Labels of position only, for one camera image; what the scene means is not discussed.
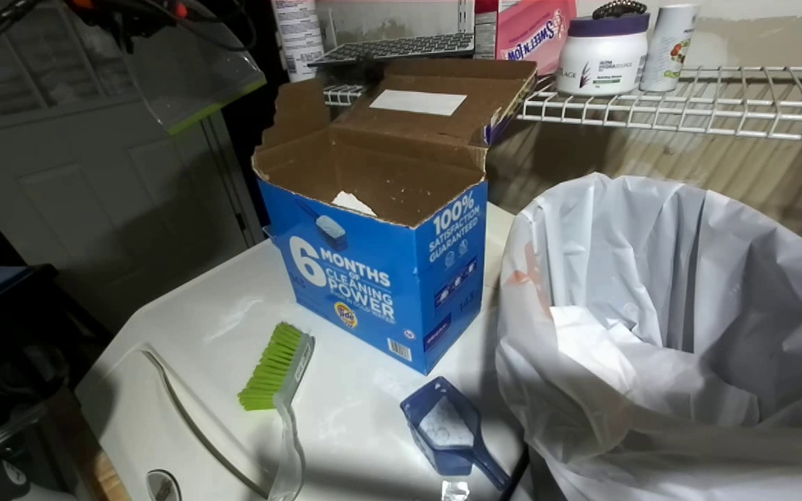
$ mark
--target white bottle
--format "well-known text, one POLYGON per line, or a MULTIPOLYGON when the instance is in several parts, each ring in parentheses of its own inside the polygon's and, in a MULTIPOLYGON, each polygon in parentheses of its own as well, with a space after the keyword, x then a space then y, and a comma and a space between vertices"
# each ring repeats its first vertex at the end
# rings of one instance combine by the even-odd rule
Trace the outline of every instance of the white bottle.
POLYGON ((314 0, 273 0, 279 45, 289 80, 314 77, 311 60, 323 55, 323 35, 314 0))
POLYGON ((677 85, 696 14, 696 2, 660 5, 641 80, 642 92, 671 92, 677 85))

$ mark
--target cardboard box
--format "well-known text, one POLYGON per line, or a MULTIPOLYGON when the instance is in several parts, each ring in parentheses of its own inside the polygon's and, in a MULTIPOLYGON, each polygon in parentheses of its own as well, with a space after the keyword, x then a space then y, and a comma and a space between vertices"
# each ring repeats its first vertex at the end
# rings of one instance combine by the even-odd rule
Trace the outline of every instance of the cardboard box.
POLYGON ((538 76, 550 76, 573 14, 573 0, 475 0, 475 55, 535 60, 538 76))
POLYGON ((428 372, 481 305, 481 126, 531 69, 396 60, 375 99, 334 122, 318 80, 282 85, 254 170, 295 301, 428 372), (375 218, 334 205, 339 193, 375 218))

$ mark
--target white trash bag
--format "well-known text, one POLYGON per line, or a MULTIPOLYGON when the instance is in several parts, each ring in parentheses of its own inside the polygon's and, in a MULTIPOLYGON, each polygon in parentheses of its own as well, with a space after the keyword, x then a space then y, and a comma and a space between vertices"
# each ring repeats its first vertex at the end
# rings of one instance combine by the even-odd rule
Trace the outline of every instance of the white trash bag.
POLYGON ((655 177, 542 193, 496 361, 567 501, 802 501, 802 238, 754 208, 655 177))

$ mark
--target white jar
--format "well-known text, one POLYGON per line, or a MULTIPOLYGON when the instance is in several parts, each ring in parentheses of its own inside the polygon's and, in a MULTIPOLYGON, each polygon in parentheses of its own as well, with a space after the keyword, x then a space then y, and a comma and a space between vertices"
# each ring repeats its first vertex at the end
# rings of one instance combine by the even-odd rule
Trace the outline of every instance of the white jar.
POLYGON ((671 92, 677 85, 696 27, 696 12, 696 2, 660 5, 641 83, 642 92, 671 92))
POLYGON ((556 76, 566 95, 623 95, 641 80, 648 17, 573 20, 556 76))

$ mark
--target wire shelf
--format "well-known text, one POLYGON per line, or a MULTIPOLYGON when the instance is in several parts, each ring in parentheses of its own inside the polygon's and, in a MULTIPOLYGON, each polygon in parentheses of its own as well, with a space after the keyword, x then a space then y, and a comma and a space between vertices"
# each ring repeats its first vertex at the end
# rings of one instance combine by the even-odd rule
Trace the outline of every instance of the wire shelf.
POLYGON ((518 120, 802 142, 802 67, 691 67, 669 95, 582 98, 549 85, 520 103, 518 120))
POLYGON ((325 85, 323 88, 323 103, 329 109, 348 109, 354 99, 364 95, 364 85, 355 83, 343 83, 343 85, 325 85))

